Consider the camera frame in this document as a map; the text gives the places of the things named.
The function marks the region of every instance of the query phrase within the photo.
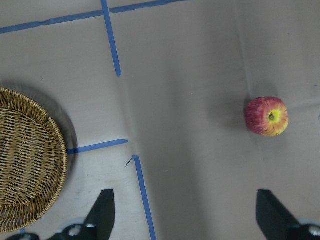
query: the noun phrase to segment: blue line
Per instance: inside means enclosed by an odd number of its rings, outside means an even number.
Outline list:
[[[128,6],[113,7],[113,8],[110,8],[110,12],[113,13],[113,14],[118,14],[118,13],[133,11],[133,10],[137,10],[137,9],[151,8],[151,7],[166,5],[166,4],[175,3],[175,2],[182,2],[182,1],[188,1],[188,0],[157,0],[157,1],[149,1],[149,2],[144,2],[144,3],[128,5]]]
[[[110,44],[112,58],[113,58],[113,64],[114,64],[114,68],[115,68],[115,74],[118,77],[120,77],[122,75],[121,67],[120,67],[120,62],[119,62],[119,57],[118,57],[118,52],[117,52],[117,47],[116,47],[114,31],[112,30],[111,18],[110,18],[110,14],[109,14],[107,0],[101,0],[101,5],[102,5],[102,11],[103,11],[103,15],[104,15],[106,31],[108,33],[109,44]]]
[[[0,34],[6,34],[11,32],[26,30],[26,29],[33,29],[40,26],[66,23],[66,22],[71,22],[75,20],[89,19],[89,18],[99,17],[103,15],[104,15],[104,12],[102,10],[98,10],[98,11],[91,11],[87,13],[75,14],[70,16],[57,17],[57,18],[49,19],[47,21],[35,21],[35,22],[29,22],[29,23],[24,23],[24,24],[15,25],[15,26],[7,26],[7,27],[0,28]]]
[[[150,237],[151,237],[151,240],[156,240],[157,237],[156,237],[156,232],[155,232],[155,226],[154,226],[154,222],[152,220],[147,190],[146,190],[146,186],[145,186],[144,175],[143,175],[142,167],[141,167],[141,163],[140,163],[140,157],[136,156],[136,155],[132,156],[132,159],[126,165],[128,165],[132,160],[134,160],[134,162],[135,162],[135,168],[136,168],[136,173],[138,175],[138,180],[139,180],[139,185],[140,185],[140,190],[141,190],[141,195],[142,195],[142,201],[143,201],[144,211],[145,211],[145,215],[146,215],[146,221],[148,222],[148,225],[149,225]]]
[[[80,154],[80,153],[84,153],[84,152],[88,152],[88,151],[92,151],[92,150],[103,149],[103,148],[108,148],[108,147],[112,147],[112,146],[116,146],[116,145],[126,144],[128,142],[129,142],[129,140],[124,140],[124,139],[106,141],[106,142],[102,142],[102,143],[98,143],[98,144],[94,144],[94,145],[82,146],[82,147],[78,147],[78,148],[74,148],[74,149],[68,149],[66,151],[66,153],[68,155]]]

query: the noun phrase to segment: blue tape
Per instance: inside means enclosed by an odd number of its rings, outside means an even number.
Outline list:
[[[0,28],[0,34],[6,34],[11,32],[26,30],[26,29],[33,29],[40,26],[66,23],[66,22],[71,22],[75,20],[89,19],[89,18],[99,17],[103,15],[104,15],[104,12],[102,10],[98,10],[98,11],[91,11],[87,13],[75,14],[70,16],[57,17],[57,18],[49,19],[47,21],[35,21],[35,22],[29,22],[29,23],[24,23],[24,24],[15,25],[15,26],[7,26],[7,27]]]
[[[106,141],[106,142],[102,142],[102,143],[98,143],[98,144],[94,144],[94,145],[82,146],[82,147],[78,147],[78,148],[74,148],[74,149],[68,149],[66,151],[66,153],[68,155],[79,154],[79,153],[89,152],[92,150],[104,149],[104,148],[108,148],[108,147],[112,147],[112,146],[116,146],[116,145],[126,144],[128,142],[129,142],[129,140],[124,140],[124,139]]]
[[[114,68],[115,68],[115,74],[118,77],[120,77],[122,75],[121,67],[120,67],[120,62],[119,62],[119,57],[118,57],[118,52],[117,52],[117,47],[116,47],[114,31],[112,30],[111,18],[110,18],[110,14],[109,14],[107,0],[101,0],[101,5],[102,5],[102,11],[103,11],[103,15],[104,15],[106,31],[108,33],[109,44],[110,44],[111,54],[112,54],[112,58],[113,58],[113,64],[114,64]]]
[[[156,6],[166,5],[166,4],[175,3],[175,2],[182,2],[182,1],[188,1],[188,0],[149,1],[149,2],[144,2],[144,3],[128,5],[128,6],[113,7],[113,8],[110,8],[110,12],[113,14],[118,14],[118,13],[133,11],[133,10],[137,10],[137,9],[152,8],[152,7],[156,7]]]
[[[149,225],[150,237],[151,237],[151,240],[156,240],[157,237],[156,237],[156,232],[155,232],[155,226],[154,226],[154,222],[152,220],[147,190],[146,190],[146,186],[145,186],[144,175],[143,175],[142,167],[141,167],[141,163],[140,163],[140,157],[136,156],[136,155],[132,156],[131,160],[126,164],[126,166],[132,161],[135,162],[135,168],[136,168],[136,173],[138,175],[138,180],[139,180],[139,185],[140,185],[140,190],[141,190],[141,195],[142,195],[142,201],[143,201],[144,211],[145,211],[145,215],[146,215],[146,221]]]

